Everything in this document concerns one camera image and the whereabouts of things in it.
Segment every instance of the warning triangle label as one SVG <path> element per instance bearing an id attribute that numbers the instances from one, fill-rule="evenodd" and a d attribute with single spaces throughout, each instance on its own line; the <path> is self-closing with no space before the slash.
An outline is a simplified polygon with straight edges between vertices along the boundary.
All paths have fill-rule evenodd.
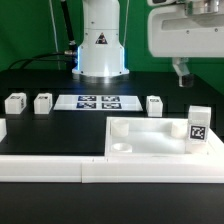
<path id="1" fill-rule="evenodd" d="M 96 41 L 96 44 L 108 44 L 103 33 L 100 34 L 99 38 Z"/>

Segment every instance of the white sheet with markers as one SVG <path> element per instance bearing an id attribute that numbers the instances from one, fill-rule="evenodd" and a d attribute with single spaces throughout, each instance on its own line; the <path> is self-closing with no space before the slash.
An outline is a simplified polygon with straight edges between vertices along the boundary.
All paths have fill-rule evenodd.
<path id="1" fill-rule="evenodd" d="M 142 111 L 137 96 L 59 95 L 54 110 Z"/>

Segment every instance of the white platform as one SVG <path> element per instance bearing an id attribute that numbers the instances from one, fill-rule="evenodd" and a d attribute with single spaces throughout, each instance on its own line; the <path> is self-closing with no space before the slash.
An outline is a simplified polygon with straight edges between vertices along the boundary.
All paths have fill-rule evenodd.
<path id="1" fill-rule="evenodd" d="M 118 101 L 105 101 L 102 100 L 102 97 L 113 97 L 114 99 L 117 98 Z M 111 106 L 108 108 L 104 108 L 102 106 L 103 104 L 114 104 L 118 105 L 118 107 L 116 108 L 116 106 Z M 59 95 L 54 110 L 142 111 L 142 106 L 137 96 Z"/>

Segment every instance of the black cable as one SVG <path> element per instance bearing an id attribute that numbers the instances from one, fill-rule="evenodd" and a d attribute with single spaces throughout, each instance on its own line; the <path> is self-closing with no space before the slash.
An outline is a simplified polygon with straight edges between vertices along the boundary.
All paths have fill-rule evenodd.
<path id="1" fill-rule="evenodd" d="M 63 60 L 63 59 L 35 59 L 35 58 L 29 58 L 29 59 L 21 59 L 21 60 L 18 60 L 18 61 L 15 61 L 13 62 L 9 67 L 8 67 L 8 70 L 12 69 L 12 67 L 19 63 L 19 62 L 22 62 L 22 61 L 30 61 L 32 60 L 33 61 L 52 61 L 52 62 L 69 62 L 68 60 Z"/>
<path id="2" fill-rule="evenodd" d="M 76 51 L 78 46 L 75 43 L 73 30 L 72 30 L 72 24 L 71 24 L 69 11 L 68 11 L 68 5 L 67 5 L 66 0 L 61 0 L 61 8 L 62 8 L 62 11 L 63 11 L 65 26 L 66 26 L 66 30 L 67 30 L 68 39 L 69 39 L 69 48 L 72 51 Z"/>
<path id="3" fill-rule="evenodd" d="M 20 69 L 24 69 L 28 64 L 30 64 L 33 59 L 40 59 L 40 58 L 46 58 L 46 57 L 51 57 L 51 56 L 58 56 L 58 55 L 64 55 L 64 52 L 54 52 L 54 53 L 48 53 L 48 54 L 40 54 L 37 55 L 31 59 L 28 59 L 25 63 L 23 63 L 20 67 Z"/>

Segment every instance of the white cable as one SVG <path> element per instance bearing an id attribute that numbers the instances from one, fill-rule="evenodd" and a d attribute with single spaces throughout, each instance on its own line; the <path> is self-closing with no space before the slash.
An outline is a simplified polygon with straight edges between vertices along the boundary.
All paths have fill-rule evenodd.
<path id="1" fill-rule="evenodd" d="M 129 2 L 130 2 L 130 0 L 127 0 L 126 18 L 125 18 L 125 28 L 124 28 L 124 42 L 123 42 L 123 47 L 124 47 L 124 48 L 125 48 L 126 38 L 127 38 L 127 26 L 128 26 Z"/>
<path id="2" fill-rule="evenodd" d="M 58 50 L 58 37 L 57 37 L 57 30 L 56 30 L 56 26 L 55 26 L 55 18 L 54 18 L 54 10 L 53 10 L 53 6 L 52 6 L 52 0 L 49 0 L 49 6 L 50 6 L 50 12 L 51 12 L 53 32 L 54 32 L 55 49 L 56 49 L 56 52 L 59 52 L 59 50 Z M 61 69 L 61 66 L 60 66 L 60 63 L 58 62 L 58 70 L 60 70 L 60 69 Z"/>

